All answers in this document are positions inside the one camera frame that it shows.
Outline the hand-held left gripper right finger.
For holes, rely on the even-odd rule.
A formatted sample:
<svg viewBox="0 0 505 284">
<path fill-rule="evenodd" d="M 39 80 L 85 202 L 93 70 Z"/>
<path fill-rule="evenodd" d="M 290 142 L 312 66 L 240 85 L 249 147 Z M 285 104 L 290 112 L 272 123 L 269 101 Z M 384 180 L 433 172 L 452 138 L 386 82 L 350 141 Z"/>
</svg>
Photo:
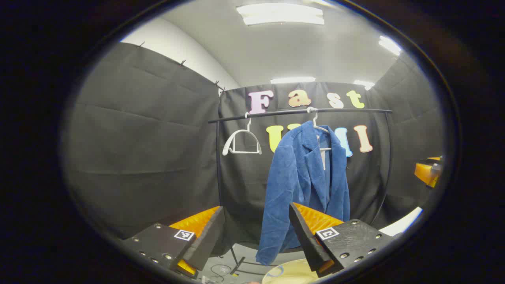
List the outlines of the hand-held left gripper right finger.
<svg viewBox="0 0 505 284">
<path fill-rule="evenodd" d="M 310 269 L 318 277 L 355 266 L 395 239 L 359 219 L 343 222 L 294 202 L 289 205 L 289 219 Z"/>
</svg>

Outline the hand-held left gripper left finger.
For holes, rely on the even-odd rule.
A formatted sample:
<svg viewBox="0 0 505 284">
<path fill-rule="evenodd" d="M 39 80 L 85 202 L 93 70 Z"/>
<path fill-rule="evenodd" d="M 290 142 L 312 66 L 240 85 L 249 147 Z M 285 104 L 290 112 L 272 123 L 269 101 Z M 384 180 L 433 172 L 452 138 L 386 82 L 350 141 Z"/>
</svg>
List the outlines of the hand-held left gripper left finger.
<svg viewBox="0 0 505 284">
<path fill-rule="evenodd" d="M 122 244 L 163 270 L 196 279 L 211 257 L 224 224 L 224 208 L 216 206 L 171 225 L 152 224 Z"/>
</svg>

